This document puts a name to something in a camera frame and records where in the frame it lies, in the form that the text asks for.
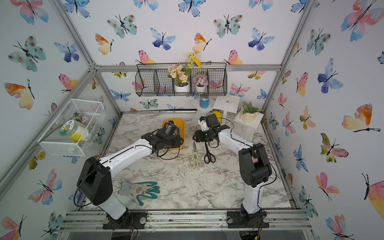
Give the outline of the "yellow plastic storage box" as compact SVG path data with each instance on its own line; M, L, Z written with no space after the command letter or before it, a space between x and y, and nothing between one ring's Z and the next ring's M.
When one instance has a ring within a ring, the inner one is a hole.
M182 119L177 119L177 118L174 118L174 119L167 119L167 120L164 120L163 121L163 124L162 124L162 127L165 126L165 124L169 121L173 121L174 124L177 126L177 129L175 130L175 135L179 135L180 138L181 138L181 145L180 147L175 147L175 148L172 148L170 149L170 151L176 151L178 149L183 149L184 146L185 146L185 139L186 139L186 133L185 133L185 130L186 130L186 123L184 120Z

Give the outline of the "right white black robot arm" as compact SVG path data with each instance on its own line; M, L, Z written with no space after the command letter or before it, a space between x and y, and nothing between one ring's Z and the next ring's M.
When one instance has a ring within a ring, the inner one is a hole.
M259 212L264 187L273 173L265 146L242 139L229 126L221 125L214 114L200 117L198 124L201 129L193 136L196 143L217 141L238 154L240 174L247 185L242 207L249 215Z

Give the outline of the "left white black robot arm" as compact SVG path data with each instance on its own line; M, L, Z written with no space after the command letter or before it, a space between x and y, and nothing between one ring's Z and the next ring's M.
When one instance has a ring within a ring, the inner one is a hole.
M109 217L119 220L127 212L127 207L113 193L113 178L136 161L158 154L161 150L179 148L182 142L180 128L174 121L168 121L162 128L144 134L114 154L100 159L87 159L77 182L77 191Z

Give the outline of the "large black scissors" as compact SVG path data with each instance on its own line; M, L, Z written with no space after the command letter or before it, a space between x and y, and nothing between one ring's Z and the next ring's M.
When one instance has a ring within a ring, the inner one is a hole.
M205 149L206 149L206 154L204 156L204 162L206 164L215 163L216 157L210 152L209 144L207 142L205 142Z

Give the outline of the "cream handled kitchen scissors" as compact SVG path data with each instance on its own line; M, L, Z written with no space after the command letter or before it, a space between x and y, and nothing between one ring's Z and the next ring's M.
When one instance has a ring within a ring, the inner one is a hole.
M189 167L191 167L191 168L199 167L200 168L202 166L203 166L202 159L198 154L197 146L196 146L196 143L194 142L193 143L193 154L192 154L192 157L189 161Z

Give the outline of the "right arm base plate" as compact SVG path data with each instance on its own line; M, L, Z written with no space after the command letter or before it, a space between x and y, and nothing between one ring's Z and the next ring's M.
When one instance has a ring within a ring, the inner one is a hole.
M237 211L228 211L227 212L227 224L228 228L269 228L269 223L267 220L267 212L259 210L254 214L249 214L243 207Z

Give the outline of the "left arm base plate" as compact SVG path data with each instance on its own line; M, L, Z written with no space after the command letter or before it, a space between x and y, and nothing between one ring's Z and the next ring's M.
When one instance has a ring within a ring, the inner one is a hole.
M148 213L137 211L126 211L118 220L113 219L110 215L106 217L106 223L103 224L104 230L128 230L145 228Z

